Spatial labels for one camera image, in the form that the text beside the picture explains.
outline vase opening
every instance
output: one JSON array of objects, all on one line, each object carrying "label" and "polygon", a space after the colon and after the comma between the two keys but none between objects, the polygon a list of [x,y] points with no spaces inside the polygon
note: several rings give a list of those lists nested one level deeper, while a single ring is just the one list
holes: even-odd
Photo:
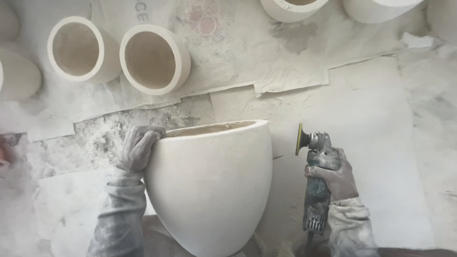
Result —
[{"label": "vase opening", "polygon": [[168,137],[181,137],[181,136],[195,136],[201,134],[209,134],[209,133],[216,133],[222,132],[231,129],[239,129],[243,127],[248,127],[250,125],[255,124],[256,121],[240,121],[240,122],[230,122],[230,123],[223,123],[223,124],[213,124],[208,126],[199,126],[193,128],[184,128],[178,129],[175,131],[167,132]]},{"label": "vase opening", "polygon": [[125,47],[125,60],[132,78],[149,89],[165,88],[175,76],[173,50],[164,38],[154,32],[135,34]]},{"label": "vase opening", "polygon": [[293,4],[293,5],[309,5],[317,0],[286,0],[287,3]]},{"label": "vase opening", "polygon": [[57,65],[65,73],[82,76],[95,67],[100,54],[99,43],[91,28],[72,22],[57,31],[53,54]]}]

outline white pot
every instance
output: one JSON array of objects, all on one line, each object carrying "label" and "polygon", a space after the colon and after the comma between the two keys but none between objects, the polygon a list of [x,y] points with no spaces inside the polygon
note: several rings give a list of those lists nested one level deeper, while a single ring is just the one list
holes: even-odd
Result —
[{"label": "white pot", "polygon": [[35,94],[41,86],[40,70],[30,60],[0,48],[0,101],[19,101]]},{"label": "white pot", "polygon": [[450,43],[457,44],[457,1],[428,2],[427,19],[433,32]]},{"label": "white pot", "polygon": [[343,0],[343,5],[349,16],[358,22],[381,23],[404,14],[422,1],[423,0]]},{"label": "white pot", "polygon": [[197,257],[226,257],[253,235],[271,184],[268,122],[250,120],[168,131],[144,173],[165,228]]},{"label": "white pot", "polygon": [[181,39],[154,25],[131,28],[122,39],[119,54],[128,81],[148,95],[178,89],[191,71],[191,56]]},{"label": "white pot", "polygon": [[0,2],[0,41],[16,39],[19,34],[19,19],[11,8]]},{"label": "white pot", "polygon": [[48,56],[54,70],[70,81],[106,83],[121,72],[119,44],[83,17],[57,23],[48,39]]},{"label": "white pot", "polygon": [[296,22],[310,17],[329,0],[260,0],[265,11],[281,22]]}]

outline cylindrical pot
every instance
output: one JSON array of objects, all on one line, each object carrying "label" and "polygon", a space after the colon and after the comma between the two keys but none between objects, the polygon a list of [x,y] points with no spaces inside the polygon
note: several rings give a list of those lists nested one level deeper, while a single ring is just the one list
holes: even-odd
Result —
[{"label": "cylindrical pot", "polygon": [[0,1],[0,41],[16,39],[19,34],[19,19],[6,3]]},{"label": "cylindrical pot", "polygon": [[381,23],[404,14],[422,1],[423,0],[343,0],[343,5],[347,14],[358,22]]},{"label": "cylindrical pot", "polygon": [[253,235],[271,185],[268,122],[168,131],[144,173],[165,228],[197,257],[227,257]]},{"label": "cylindrical pot", "polygon": [[48,56],[55,71],[70,81],[105,83],[121,72],[119,44],[83,17],[57,23],[48,39]]},{"label": "cylindrical pot", "polygon": [[35,94],[41,86],[40,70],[30,60],[0,48],[0,101],[19,101]]},{"label": "cylindrical pot", "polygon": [[457,1],[434,0],[428,2],[427,19],[437,36],[457,44]]},{"label": "cylindrical pot", "polygon": [[119,54],[128,81],[148,95],[178,89],[191,71],[191,56],[181,39],[154,25],[130,29],[122,39]]},{"label": "cylindrical pot", "polygon": [[310,17],[329,0],[260,0],[265,11],[281,22],[296,22]]}]

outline work surface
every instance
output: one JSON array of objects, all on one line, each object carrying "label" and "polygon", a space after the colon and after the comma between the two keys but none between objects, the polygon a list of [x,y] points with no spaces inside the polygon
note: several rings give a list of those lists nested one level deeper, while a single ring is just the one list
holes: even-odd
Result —
[{"label": "work surface", "polygon": [[[333,1],[316,15],[332,11],[338,3]],[[61,256],[62,249],[73,249],[76,256],[84,252],[97,200],[103,196],[100,180],[88,178],[115,165],[129,125],[175,129],[251,118],[270,122],[273,154],[283,155],[273,163],[270,198],[257,229],[268,255],[289,256],[303,235],[305,157],[293,152],[299,122],[308,132],[326,130],[334,145],[346,150],[381,246],[457,250],[457,48],[437,41],[433,47],[401,50],[398,35],[404,31],[427,33],[421,8],[407,14],[418,21],[414,26],[402,19],[369,29],[356,25],[362,31],[377,29],[391,35],[387,52],[370,47],[377,40],[370,34],[362,36],[363,46],[349,43],[340,49],[338,40],[332,41],[336,46],[328,48],[333,49],[328,54],[350,54],[342,58],[346,61],[325,66],[324,86],[277,92],[290,81],[297,82],[281,77],[269,80],[271,90],[261,97],[254,86],[243,86],[184,97],[179,104],[158,109],[116,112],[76,123],[75,135],[68,137],[31,143],[23,134],[18,145],[8,146],[13,165],[0,171],[0,252],[37,257]],[[343,24],[348,33],[355,26]],[[371,56],[360,59],[357,53],[367,53],[358,52],[361,49]],[[374,59],[354,63],[370,58]]]}]

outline grinder body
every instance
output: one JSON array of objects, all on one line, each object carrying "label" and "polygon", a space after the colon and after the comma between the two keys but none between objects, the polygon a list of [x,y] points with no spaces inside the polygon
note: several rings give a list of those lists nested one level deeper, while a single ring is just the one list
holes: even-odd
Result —
[{"label": "grinder body", "polygon": [[[309,166],[318,166],[336,171],[341,168],[341,158],[332,148],[330,137],[326,132],[315,132],[307,135],[300,124],[296,155],[300,148],[309,148],[307,162]],[[323,234],[327,223],[330,204],[330,190],[320,177],[309,177],[306,185],[303,230],[308,231],[308,246],[313,234]]]}]

